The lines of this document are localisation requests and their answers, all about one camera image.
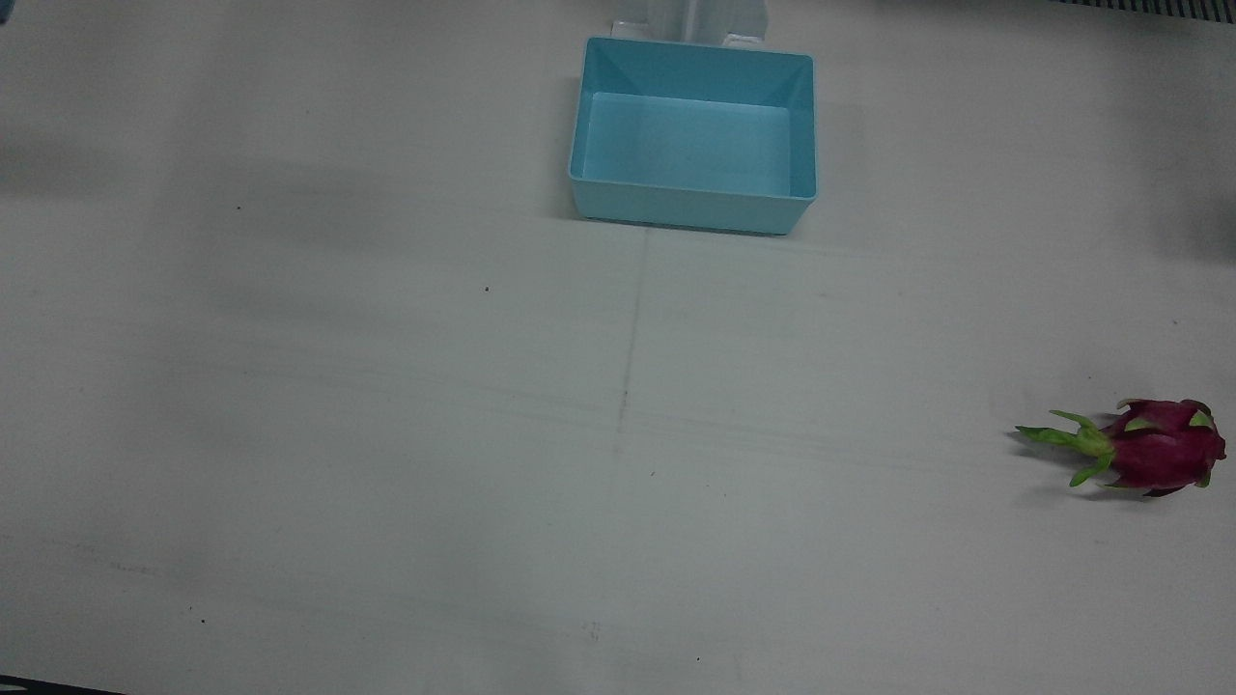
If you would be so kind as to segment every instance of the red dragon fruit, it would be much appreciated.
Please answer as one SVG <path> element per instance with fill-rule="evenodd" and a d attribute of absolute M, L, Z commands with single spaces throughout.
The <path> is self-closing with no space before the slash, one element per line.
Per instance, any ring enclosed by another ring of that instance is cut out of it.
<path fill-rule="evenodd" d="M 1128 406 L 1116 422 L 1105 428 L 1063 411 L 1052 414 L 1078 423 L 1069 434 L 1049 427 L 1017 427 L 1033 441 L 1068 446 L 1098 459 L 1078 471 L 1069 482 L 1078 486 L 1090 476 L 1111 469 L 1119 475 L 1109 487 L 1148 488 L 1148 497 L 1162 497 L 1193 484 L 1210 484 L 1215 461 L 1227 458 L 1210 408 L 1198 401 L 1121 401 Z"/>

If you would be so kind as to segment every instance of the table surface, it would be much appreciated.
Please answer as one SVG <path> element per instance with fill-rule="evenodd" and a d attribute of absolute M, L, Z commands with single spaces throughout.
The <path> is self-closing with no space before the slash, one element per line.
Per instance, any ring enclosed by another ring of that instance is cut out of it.
<path fill-rule="evenodd" d="M 581 220 L 611 2 L 19 2 L 0 670 L 125 693 L 1224 693 L 1236 27 L 770 2 L 787 237 Z"/>

